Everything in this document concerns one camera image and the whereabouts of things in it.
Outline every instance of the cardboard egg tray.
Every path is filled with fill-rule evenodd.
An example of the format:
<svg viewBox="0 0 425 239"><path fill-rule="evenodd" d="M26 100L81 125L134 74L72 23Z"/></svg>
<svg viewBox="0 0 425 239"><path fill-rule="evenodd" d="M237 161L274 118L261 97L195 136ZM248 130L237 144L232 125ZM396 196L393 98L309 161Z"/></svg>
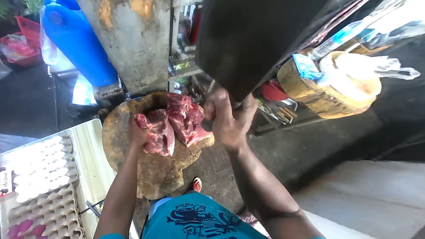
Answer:
<svg viewBox="0 0 425 239"><path fill-rule="evenodd" d="M85 238L73 184L43 194L8 214L9 239Z"/></svg>

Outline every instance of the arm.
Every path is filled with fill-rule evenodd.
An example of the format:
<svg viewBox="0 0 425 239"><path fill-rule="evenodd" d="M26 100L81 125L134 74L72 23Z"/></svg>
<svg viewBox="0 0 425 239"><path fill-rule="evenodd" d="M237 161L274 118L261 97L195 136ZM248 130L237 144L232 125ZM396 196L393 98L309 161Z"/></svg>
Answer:
<svg viewBox="0 0 425 239"><path fill-rule="evenodd" d="M131 220L136 206L137 154L146 141L148 130L142 130L131 116L128 120L130 144L126 157L106 195L97 224L95 239L106 234L118 233L128 238Z"/></svg>
<svg viewBox="0 0 425 239"><path fill-rule="evenodd" d="M205 104L205 118L214 120L215 138L230 156L233 172L246 207L274 239L323 237L310 223L286 188L258 160L247 144L257 102L249 95L241 108L233 111L228 93L218 90Z"/></svg>

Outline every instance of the meat chunk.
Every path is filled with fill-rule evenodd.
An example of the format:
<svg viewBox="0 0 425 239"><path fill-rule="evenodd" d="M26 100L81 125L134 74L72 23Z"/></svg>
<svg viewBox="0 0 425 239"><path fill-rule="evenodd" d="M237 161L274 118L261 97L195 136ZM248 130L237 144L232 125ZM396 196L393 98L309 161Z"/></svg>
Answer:
<svg viewBox="0 0 425 239"><path fill-rule="evenodd" d="M168 121L166 110L155 110L147 114L135 114L137 125L141 129L150 129L143 150L146 153L158 153L162 156L173 155L174 132Z"/></svg>
<svg viewBox="0 0 425 239"><path fill-rule="evenodd" d="M192 103L190 96L169 93L167 113L174 132L187 147L213 135L201 127L204 113L199 105Z"/></svg>

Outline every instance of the teal shirt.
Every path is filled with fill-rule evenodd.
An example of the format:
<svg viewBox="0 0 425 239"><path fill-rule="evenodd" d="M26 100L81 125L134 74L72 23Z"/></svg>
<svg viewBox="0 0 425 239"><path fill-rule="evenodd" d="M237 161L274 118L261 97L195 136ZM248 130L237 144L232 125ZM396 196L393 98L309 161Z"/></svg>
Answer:
<svg viewBox="0 0 425 239"><path fill-rule="evenodd" d="M122 239L110 234L101 239ZM201 193L175 197L160 205L143 230L142 239L266 239L249 224Z"/></svg>

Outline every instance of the wooden chopping board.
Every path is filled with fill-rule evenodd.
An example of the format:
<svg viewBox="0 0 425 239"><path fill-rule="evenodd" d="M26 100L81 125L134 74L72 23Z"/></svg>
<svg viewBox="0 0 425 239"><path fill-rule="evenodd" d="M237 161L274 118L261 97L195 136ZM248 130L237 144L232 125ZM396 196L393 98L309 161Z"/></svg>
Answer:
<svg viewBox="0 0 425 239"><path fill-rule="evenodd" d="M114 171L121 167L128 147L128 118L133 114L166 108L166 92L156 92L145 97L123 102L112 110L103 123L103 149ZM184 184L182 170L195 162L201 148L214 144L214 137L203 139L186 147L175 135L173 156L147 154L140 150L137 156L137 197L158 199L167 196Z"/></svg>

